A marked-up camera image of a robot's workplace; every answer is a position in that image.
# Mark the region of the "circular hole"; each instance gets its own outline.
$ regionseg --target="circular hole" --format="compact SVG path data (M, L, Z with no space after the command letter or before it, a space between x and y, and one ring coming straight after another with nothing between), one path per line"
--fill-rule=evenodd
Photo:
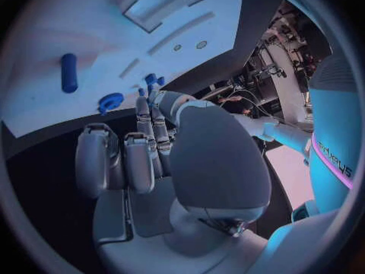
M180 44L177 44L175 47L173 47L174 51L178 51L182 48L182 46Z
M196 45L197 49L202 49L207 45L207 41L201 41Z

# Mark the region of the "pink light strip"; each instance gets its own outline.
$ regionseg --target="pink light strip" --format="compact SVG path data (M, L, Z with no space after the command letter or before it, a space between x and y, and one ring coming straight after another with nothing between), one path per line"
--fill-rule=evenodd
M312 142L312 146L316 152L316 154L318 155L318 157L321 159L321 161L328 167L328 169L336 176L336 178L338 178L342 184L344 184L346 187L348 187L349 189L352 189L352 181L349 180L347 177L345 177L341 171L335 167L321 152L321 150L318 147L317 141L316 141L316 137L315 134L312 134L311 137L311 142Z

